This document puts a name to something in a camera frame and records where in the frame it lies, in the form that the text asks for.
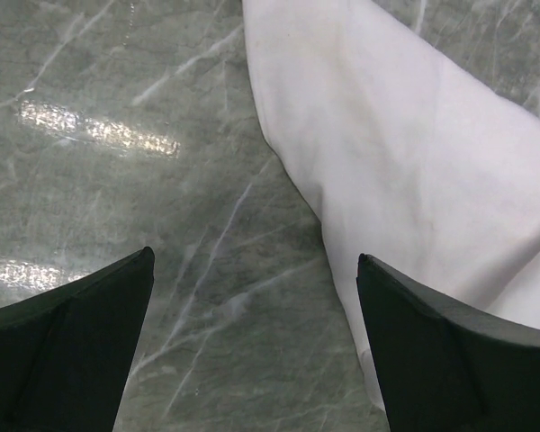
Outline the white coca-cola t-shirt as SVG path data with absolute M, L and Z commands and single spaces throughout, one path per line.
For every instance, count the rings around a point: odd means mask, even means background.
M 540 119 L 371 1 L 246 1 L 262 132 L 320 220 L 365 388 L 360 254 L 540 329 Z

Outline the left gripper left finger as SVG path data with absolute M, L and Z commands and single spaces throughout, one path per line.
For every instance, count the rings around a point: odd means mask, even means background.
M 154 284 L 144 247 L 0 308 L 0 431 L 110 431 Z

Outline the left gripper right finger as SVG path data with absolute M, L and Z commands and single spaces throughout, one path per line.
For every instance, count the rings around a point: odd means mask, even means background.
M 540 329 L 370 255 L 359 257 L 356 283 L 392 431 L 540 431 Z

